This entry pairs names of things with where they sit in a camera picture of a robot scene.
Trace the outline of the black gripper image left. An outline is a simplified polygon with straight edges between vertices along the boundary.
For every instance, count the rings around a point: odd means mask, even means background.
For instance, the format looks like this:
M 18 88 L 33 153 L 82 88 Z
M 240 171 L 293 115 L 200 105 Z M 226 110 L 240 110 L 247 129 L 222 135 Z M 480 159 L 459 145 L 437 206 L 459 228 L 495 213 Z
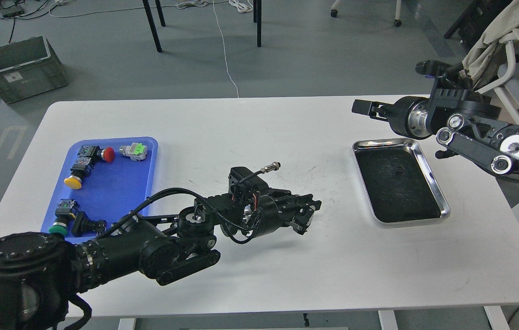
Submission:
M 251 223 L 255 227 L 244 231 L 243 236 L 264 236 L 282 227 L 291 227 L 297 234 L 304 235 L 315 211 L 322 206 L 322 201 L 313 198 L 312 194 L 301 196 L 290 190 L 270 190 L 259 198 L 256 211 L 251 213 Z

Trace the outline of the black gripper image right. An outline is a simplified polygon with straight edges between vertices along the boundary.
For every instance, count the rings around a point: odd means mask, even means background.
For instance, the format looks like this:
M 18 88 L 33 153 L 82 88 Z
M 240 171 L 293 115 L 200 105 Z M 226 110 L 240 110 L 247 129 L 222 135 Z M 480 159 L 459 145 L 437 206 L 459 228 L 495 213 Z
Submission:
M 422 140 L 431 136 L 426 127 L 428 101 L 428 98 L 418 96 L 406 96 L 394 104 L 356 99 L 352 113 L 377 121 L 389 121 L 390 128 L 396 134 Z

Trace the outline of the black robot arm image left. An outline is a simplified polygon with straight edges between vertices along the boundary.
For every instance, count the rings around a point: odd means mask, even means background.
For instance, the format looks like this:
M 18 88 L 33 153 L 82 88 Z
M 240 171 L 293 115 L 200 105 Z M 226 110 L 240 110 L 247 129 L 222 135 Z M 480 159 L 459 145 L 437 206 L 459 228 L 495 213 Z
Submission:
M 80 244 L 65 240 L 63 224 L 86 216 L 72 203 L 48 233 L 0 237 L 0 330 L 56 329 L 69 305 L 83 312 L 69 325 L 79 330 L 92 309 L 81 293 L 140 272 L 166 286 L 215 265 L 215 227 L 237 244 L 290 227 L 303 235 L 321 201 L 275 189 L 259 178 L 278 171 L 273 162 L 258 171 L 240 166 L 229 173 L 228 191 L 203 197 L 173 187 L 147 197 L 108 230 Z

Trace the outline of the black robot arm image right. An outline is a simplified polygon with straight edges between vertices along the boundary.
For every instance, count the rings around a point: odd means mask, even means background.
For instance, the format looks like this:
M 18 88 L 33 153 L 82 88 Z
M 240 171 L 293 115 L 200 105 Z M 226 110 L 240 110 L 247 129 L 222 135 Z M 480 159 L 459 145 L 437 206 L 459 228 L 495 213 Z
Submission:
M 434 79 L 431 94 L 380 106 L 379 116 L 391 129 L 414 139 L 435 136 L 445 147 L 437 153 L 439 159 L 463 156 L 490 175 L 519 175 L 519 125 L 499 119 L 500 107 L 472 90 L 462 65 L 427 60 L 415 71 Z

